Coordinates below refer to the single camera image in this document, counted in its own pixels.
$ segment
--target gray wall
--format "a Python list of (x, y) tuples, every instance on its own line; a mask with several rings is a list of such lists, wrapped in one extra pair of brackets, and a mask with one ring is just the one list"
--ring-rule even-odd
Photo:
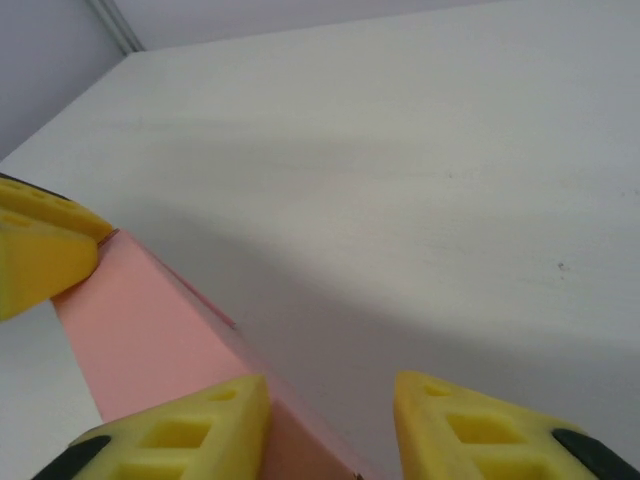
[(490, 1), (115, 0), (148, 50)]
[(0, 159), (121, 59), (83, 0), (1, 0)]

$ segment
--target foam block hole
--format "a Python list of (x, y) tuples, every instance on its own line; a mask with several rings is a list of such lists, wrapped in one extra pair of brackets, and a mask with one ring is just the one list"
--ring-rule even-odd
[(424, 386), (424, 391), (430, 397), (448, 397), (451, 395), (451, 389), (449, 387), (431, 382)]
[(18, 217), (17, 215), (3, 215), (2, 221), (9, 225), (13, 225), (14, 227), (27, 228), (31, 226), (31, 222), (29, 220), (23, 217)]
[(67, 210), (73, 210), (74, 208), (76, 208), (73, 202), (70, 202), (69, 200), (62, 200), (61, 198), (56, 198), (54, 201), (56, 202), (57, 205), (60, 205), (61, 207), (66, 208)]
[(542, 460), (479, 458), (475, 464), (485, 480), (555, 480), (559, 477)]
[(12, 188), (13, 190), (22, 190), (22, 185), (13, 182), (0, 182), (0, 187)]
[(140, 443), (143, 448), (198, 448), (206, 438), (211, 423), (206, 420), (164, 420)]
[(235, 390), (225, 390), (224, 392), (216, 393), (209, 398), (212, 402), (228, 402), (236, 398), (238, 393)]
[(447, 421), (462, 443), (524, 443), (509, 420), (498, 415), (452, 413)]
[(180, 480), (184, 465), (124, 464), (118, 468), (113, 480)]

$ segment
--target yellow plastic part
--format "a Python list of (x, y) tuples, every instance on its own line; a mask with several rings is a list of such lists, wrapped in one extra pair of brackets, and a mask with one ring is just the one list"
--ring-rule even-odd
[(113, 227), (82, 205), (14, 180), (0, 178), (0, 207), (102, 241)]
[(579, 428), (418, 372), (396, 377), (405, 480), (594, 479), (551, 435)]
[(91, 237), (0, 209), (0, 320), (84, 280), (97, 264)]
[(270, 408), (266, 380), (249, 375), (116, 420), (73, 442), (112, 437), (74, 480), (254, 480)]

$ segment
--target pink cardboard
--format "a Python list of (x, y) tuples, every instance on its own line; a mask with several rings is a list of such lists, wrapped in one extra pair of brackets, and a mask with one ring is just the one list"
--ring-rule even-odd
[(273, 424), (261, 480), (380, 478), (251, 351), (226, 315), (127, 232), (101, 246), (94, 274), (54, 306), (105, 422), (263, 373)]

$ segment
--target yellow triangular foam piece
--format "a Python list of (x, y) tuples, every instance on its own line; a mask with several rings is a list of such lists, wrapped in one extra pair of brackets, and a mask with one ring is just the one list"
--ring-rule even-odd
[(552, 436), (579, 428), (418, 372), (396, 377), (405, 480), (593, 479)]
[(84, 280), (97, 264), (91, 237), (0, 209), (0, 320)]
[(254, 480), (269, 423), (264, 377), (236, 378), (85, 433), (111, 440), (73, 478)]
[(95, 242), (113, 231), (108, 222), (79, 203), (8, 178), (0, 178), (0, 207), (88, 235)]

